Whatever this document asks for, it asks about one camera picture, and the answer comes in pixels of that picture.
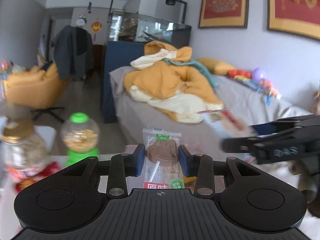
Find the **glass fish tank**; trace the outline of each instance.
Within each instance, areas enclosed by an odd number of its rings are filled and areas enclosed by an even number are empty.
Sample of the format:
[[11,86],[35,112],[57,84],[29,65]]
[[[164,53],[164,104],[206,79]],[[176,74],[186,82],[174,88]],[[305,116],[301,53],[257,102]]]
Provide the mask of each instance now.
[[153,16],[115,10],[110,26],[110,41],[163,41],[176,48],[189,46],[191,26]]

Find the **gold jar lid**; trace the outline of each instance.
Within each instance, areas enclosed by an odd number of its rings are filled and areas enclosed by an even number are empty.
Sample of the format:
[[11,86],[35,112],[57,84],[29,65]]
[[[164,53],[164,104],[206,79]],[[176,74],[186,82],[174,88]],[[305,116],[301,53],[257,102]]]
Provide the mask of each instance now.
[[32,121],[28,118],[9,120],[3,130],[1,140],[6,143],[17,143],[35,133]]

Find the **teal cloth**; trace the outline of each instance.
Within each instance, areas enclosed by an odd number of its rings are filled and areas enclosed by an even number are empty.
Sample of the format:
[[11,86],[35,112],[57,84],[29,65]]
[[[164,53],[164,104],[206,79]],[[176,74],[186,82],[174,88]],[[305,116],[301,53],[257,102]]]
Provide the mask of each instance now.
[[218,86],[219,82],[218,80],[210,73],[210,71],[199,61],[196,61],[195,59],[191,59],[189,62],[175,62],[169,58],[164,58],[164,62],[175,65],[175,66],[191,66],[196,68],[209,82],[210,86],[214,89]]

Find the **gray tile floor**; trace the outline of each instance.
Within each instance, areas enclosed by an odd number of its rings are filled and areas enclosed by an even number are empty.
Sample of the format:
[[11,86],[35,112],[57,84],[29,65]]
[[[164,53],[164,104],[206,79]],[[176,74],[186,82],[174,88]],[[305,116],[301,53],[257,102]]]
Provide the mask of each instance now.
[[[84,86],[83,82],[70,81],[63,95],[55,106],[65,107],[64,111],[55,111],[63,119],[68,119],[74,112],[83,112],[94,119],[100,127],[100,139],[98,149],[100,154],[114,154],[124,151],[126,141],[118,123],[104,124],[100,112],[100,80],[93,76]],[[6,102],[0,104],[0,115],[12,118],[30,115],[30,109],[23,106],[8,105]],[[57,130],[57,138],[51,152],[52,155],[65,155],[67,148],[60,138],[61,124],[51,115],[44,114],[35,125],[45,125]]]

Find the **purple balloon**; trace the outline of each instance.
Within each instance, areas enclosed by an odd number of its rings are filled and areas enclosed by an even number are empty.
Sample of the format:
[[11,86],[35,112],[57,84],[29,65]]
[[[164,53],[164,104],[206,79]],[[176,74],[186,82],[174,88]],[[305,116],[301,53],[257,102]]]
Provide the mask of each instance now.
[[252,79],[255,81],[259,82],[262,78],[266,79],[266,77],[267,77],[267,74],[262,68],[258,67],[252,72]]

